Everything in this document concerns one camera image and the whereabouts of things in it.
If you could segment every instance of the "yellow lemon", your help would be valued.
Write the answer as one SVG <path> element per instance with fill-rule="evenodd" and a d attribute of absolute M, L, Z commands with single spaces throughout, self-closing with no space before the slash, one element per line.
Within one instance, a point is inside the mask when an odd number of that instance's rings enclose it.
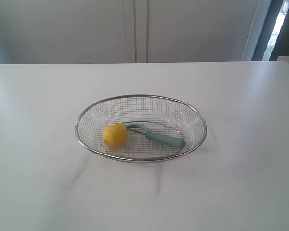
<path fill-rule="evenodd" d="M 127 140 L 127 129 L 123 124 L 108 125 L 103 131 L 103 141 L 109 148 L 119 148 Z"/>

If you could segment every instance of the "peeler handle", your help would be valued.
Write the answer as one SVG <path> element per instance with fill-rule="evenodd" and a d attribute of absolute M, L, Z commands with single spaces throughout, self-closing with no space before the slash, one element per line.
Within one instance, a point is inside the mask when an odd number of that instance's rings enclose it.
<path fill-rule="evenodd" d="M 146 132 L 144 135 L 149 140 L 157 141 L 160 143 L 167 144 L 171 147 L 182 149 L 185 146 L 185 141 L 181 138 L 171 137 L 171 136 L 165 136 L 157 133 L 153 133 L 151 131 Z"/>

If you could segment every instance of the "white table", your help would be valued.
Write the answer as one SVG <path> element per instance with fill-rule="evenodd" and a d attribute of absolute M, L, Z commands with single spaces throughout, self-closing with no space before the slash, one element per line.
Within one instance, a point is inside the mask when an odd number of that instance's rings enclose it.
<path fill-rule="evenodd" d="M 122 94 L 196 107 L 203 145 L 160 164 L 84 149 L 83 109 Z M 0 231 L 289 231 L 286 62 L 0 65 Z"/>

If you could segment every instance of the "metal basket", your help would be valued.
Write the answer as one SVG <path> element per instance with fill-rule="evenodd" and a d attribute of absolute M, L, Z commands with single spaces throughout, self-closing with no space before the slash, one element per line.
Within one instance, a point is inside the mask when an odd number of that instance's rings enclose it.
<path fill-rule="evenodd" d="M 152 132 L 183 138 L 186 145 L 178 149 L 128 131 L 128 139 L 121 148 L 107 148 L 102 133 L 106 126 L 115 123 L 140 123 Z M 102 156 L 127 162 L 158 162 L 198 148 L 207 135 L 207 125 L 194 107 L 182 101 L 154 95 L 125 95 L 89 106 L 80 114 L 75 132 L 85 148 Z"/>

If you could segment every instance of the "cabinet door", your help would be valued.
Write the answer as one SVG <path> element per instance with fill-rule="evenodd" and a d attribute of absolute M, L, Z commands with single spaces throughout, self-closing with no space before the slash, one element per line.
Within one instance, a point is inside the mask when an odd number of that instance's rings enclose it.
<path fill-rule="evenodd" d="M 255 15 L 265 15 L 270 0 L 136 0 L 144 1 L 147 61 L 205 62 L 244 59 L 251 26 L 264 20 L 258 22 Z M 252 34 L 255 47 L 258 37 Z"/>
<path fill-rule="evenodd" d="M 135 62 L 133 0 L 0 0 L 14 64 Z"/>

